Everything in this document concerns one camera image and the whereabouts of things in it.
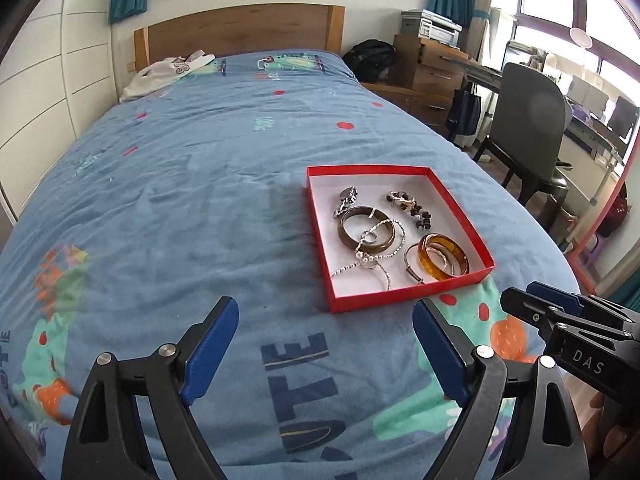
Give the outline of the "person's right hand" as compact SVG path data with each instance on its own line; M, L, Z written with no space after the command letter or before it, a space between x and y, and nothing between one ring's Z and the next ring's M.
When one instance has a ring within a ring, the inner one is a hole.
M591 479L639 478L639 415L613 418L614 402L598 392L589 402L593 413L582 428Z

